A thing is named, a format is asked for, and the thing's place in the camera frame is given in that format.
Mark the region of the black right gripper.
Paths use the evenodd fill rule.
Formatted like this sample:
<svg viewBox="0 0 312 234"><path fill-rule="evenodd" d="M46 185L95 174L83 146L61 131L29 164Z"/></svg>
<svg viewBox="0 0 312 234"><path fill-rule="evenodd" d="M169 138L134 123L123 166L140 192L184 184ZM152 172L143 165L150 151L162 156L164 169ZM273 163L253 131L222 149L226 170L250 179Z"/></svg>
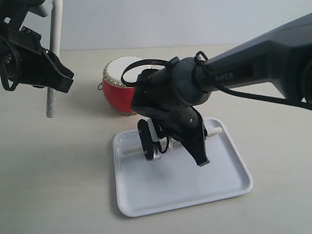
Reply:
<svg viewBox="0 0 312 234"><path fill-rule="evenodd" d="M203 119L194 107L172 110L165 118L156 121L164 134L181 142L197 166L202 167L210 163L206 155Z"/></svg>

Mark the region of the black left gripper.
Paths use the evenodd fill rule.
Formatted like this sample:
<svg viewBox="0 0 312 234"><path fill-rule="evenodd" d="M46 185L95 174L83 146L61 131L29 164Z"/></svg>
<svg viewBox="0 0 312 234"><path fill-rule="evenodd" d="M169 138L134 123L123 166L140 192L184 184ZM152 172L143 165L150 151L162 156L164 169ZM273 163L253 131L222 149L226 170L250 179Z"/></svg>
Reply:
<svg viewBox="0 0 312 234"><path fill-rule="evenodd" d="M74 73L59 57L41 46L41 35L22 27L0 27L0 81L4 89L16 89L19 84L36 88L49 87L68 93Z"/></svg>

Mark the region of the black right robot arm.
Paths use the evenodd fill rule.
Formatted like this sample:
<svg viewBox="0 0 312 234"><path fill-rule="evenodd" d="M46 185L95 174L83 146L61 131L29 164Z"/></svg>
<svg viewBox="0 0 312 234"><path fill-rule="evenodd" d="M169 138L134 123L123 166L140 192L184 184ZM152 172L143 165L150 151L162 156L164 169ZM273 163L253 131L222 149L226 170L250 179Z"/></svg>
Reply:
<svg viewBox="0 0 312 234"><path fill-rule="evenodd" d="M152 120L159 138L179 141L198 166L209 163L203 118L195 106L214 91L310 110L312 16L307 14L214 58L153 60L138 75L132 109Z"/></svg>

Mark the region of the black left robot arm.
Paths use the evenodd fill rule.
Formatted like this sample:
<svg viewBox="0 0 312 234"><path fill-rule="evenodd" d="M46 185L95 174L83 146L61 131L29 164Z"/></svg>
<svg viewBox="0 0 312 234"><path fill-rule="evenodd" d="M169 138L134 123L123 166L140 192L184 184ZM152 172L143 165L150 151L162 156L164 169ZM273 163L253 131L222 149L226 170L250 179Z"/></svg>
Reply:
<svg viewBox="0 0 312 234"><path fill-rule="evenodd" d="M18 84L50 87L68 93L74 73L52 51L42 47L41 35L22 25L28 12L39 14L42 0L0 2L0 80L6 91Z"/></svg>

